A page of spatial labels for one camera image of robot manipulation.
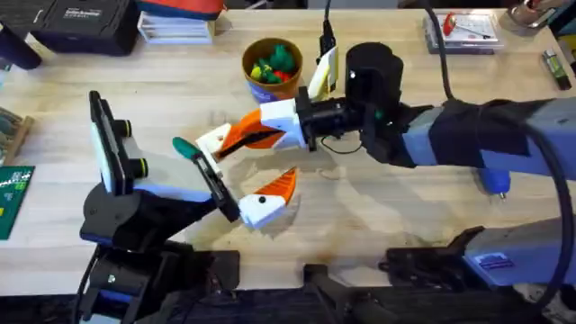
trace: wooden tabletop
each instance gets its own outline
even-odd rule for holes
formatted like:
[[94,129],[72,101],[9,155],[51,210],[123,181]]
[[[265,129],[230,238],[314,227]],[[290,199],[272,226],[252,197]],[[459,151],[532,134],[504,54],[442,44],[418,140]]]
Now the wooden tabletop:
[[[12,236],[0,242],[0,294],[72,293],[94,245],[82,241],[82,206],[99,181],[90,144],[88,91],[106,98],[118,119],[130,119],[146,151],[180,158],[171,139],[195,140],[257,108],[241,73],[243,50],[264,37],[294,42],[309,82],[318,56],[322,11],[230,11],[218,20],[213,45],[146,45],[127,58],[55,55],[39,44],[45,64],[14,68],[0,90],[0,106],[36,119],[18,157],[34,165],[31,186]],[[438,56],[428,54],[420,10],[338,11],[331,21],[340,50],[381,41],[404,62],[402,100],[440,104],[444,95]],[[504,31],[506,49],[494,56],[450,56],[455,95],[482,103],[493,98],[532,100],[560,92],[540,55],[553,48],[546,28],[535,37]],[[342,95],[344,79],[337,85]],[[331,143],[354,148],[357,136]],[[228,223],[217,211],[176,235],[198,249],[241,253],[241,289],[302,285],[304,263],[329,263],[350,284],[385,284],[375,269],[386,248],[444,245],[475,226],[505,227],[558,215],[552,180],[512,175],[505,202],[481,193],[466,167],[406,169],[381,165],[364,150],[339,156],[324,149],[281,152],[242,149],[222,163],[226,183],[248,194],[292,166],[299,168],[289,211],[263,230]]]

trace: cable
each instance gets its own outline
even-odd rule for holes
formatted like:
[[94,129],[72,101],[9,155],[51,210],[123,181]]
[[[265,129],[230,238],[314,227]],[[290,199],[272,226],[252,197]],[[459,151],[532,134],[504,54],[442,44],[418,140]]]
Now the cable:
[[333,148],[331,148],[328,144],[324,143],[324,140],[327,138],[328,136],[324,136],[321,140],[320,140],[320,144],[322,144],[322,146],[324,146],[324,148],[331,150],[332,152],[336,153],[336,154],[340,154],[340,155],[346,155],[346,154],[352,154],[352,153],[356,153],[359,149],[362,148],[362,143],[360,143],[360,145],[351,150],[351,151],[337,151]]
[[84,289],[86,288],[86,283],[88,282],[88,276],[92,272],[92,268],[96,263],[96,259],[100,255],[100,246],[96,246],[94,248],[94,252],[90,257],[90,261],[88,261],[88,265],[86,266],[86,270],[84,274],[82,274],[82,279],[80,279],[80,285],[78,286],[78,290],[76,291],[76,298],[74,299],[74,307],[72,308],[72,317],[71,322],[72,324],[77,324],[80,321],[78,317],[78,309],[80,308],[80,301],[82,300],[82,294],[84,293]]
[[324,8],[324,21],[327,21],[329,18],[331,5],[332,5],[332,0],[326,0],[326,8]]
[[440,31],[440,23],[438,22],[438,17],[432,11],[430,2],[428,0],[420,0],[420,4],[426,10],[430,20],[432,21],[432,26],[434,26],[434,34],[438,40],[438,49],[440,51],[440,67],[442,68],[442,85],[444,86],[444,93],[446,98],[454,99],[452,94],[452,89],[450,88],[450,79],[448,78],[448,64],[446,63],[446,46],[444,44],[444,38],[442,37],[442,32]]
[[[448,67],[446,64],[446,47],[444,44],[444,39],[442,38],[442,32],[440,31],[440,24],[432,7],[428,0],[420,0],[420,3],[424,6],[432,25],[434,26],[434,32],[436,38],[438,39],[438,47],[440,51],[440,63],[442,66],[442,82],[444,86],[444,92],[448,99],[454,99],[452,94],[452,89],[450,88],[450,80],[448,78]],[[562,165],[556,156],[550,141],[537,129],[531,127],[530,125],[513,120],[506,115],[490,115],[495,121],[506,123],[513,127],[519,127],[528,137],[530,137],[544,158],[544,162],[550,170],[550,174],[554,181],[554,186],[558,194],[558,203],[560,205],[560,217],[562,222],[562,237],[560,246],[560,255],[558,256],[558,262],[556,268],[554,269],[552,278],[546,286],[544,293],[532,305],[531,316],[540,313],[541,310],[552,301],[554,296],[558,293],[560,288],[564,283],[564,279],[570,267],[570,262],[572,260],[572,251],[574,249],[574,219],[573,219],[573,209],[572,209],[572,198],[570,196],[570,190],[566,183],[566,177],[564,175]]]

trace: cup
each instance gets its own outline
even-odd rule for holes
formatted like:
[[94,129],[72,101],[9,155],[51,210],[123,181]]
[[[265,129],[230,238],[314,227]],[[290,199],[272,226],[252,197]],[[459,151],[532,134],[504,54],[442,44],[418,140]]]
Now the cup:
[[[250,72],[254,63],[259,59],[268,59],[274,52],[275,45],[282,44],[294,57],[295,72],[292,77],[281,84],[267,85],[260,83],[250,77]],[[302,54],[300,50],[288,40],[277,38],[265,38],[252,43],[244,51],[242,56],[242,69],[244,77],[254,98],[261,104],[271,103],[278,100],[290,99],[296,96],[298,92],[298,83],[302,73]]]

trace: label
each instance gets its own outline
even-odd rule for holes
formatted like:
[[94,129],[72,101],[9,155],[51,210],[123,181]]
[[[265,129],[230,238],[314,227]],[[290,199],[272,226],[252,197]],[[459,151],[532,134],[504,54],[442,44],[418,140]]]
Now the label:
[[476,261],[478,266],[487,271],[514,266],[512,261],[503,253],[490,253],[476,256],[474,261]]
[[82,10],[80,8],[68,8],[64,13],[64,19],[78,19],[87,21],[98,21],[102,15],[102,10],[98,9],[86,9]]

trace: black case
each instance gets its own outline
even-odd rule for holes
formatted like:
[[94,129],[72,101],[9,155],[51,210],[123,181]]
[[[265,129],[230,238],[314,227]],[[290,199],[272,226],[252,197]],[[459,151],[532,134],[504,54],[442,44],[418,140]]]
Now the black case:
[[60,53],[129,55],[140,12],[132,0],[54,0],[38,12],[31,34]]

